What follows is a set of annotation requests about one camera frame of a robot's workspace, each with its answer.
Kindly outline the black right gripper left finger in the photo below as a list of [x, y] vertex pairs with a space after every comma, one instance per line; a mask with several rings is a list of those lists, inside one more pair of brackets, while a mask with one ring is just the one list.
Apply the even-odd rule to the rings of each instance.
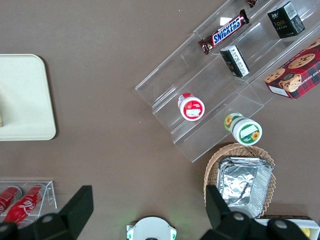
[[48, 213], [32, 224], [18, 228], [1, 223], [2, 240], [76, 240], [94, 211], [93, 189], [83, 185], [58, 213]]

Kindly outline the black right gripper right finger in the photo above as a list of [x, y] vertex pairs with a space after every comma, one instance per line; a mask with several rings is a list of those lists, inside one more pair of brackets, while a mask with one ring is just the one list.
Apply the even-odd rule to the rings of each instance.
[[308, 237], [293, 222], [272, 218], [262, 225], [254, 218], [231, 211], [214, 185], [206, 186], [206, 213], [212, 226], [202, 240], [307, 240]]

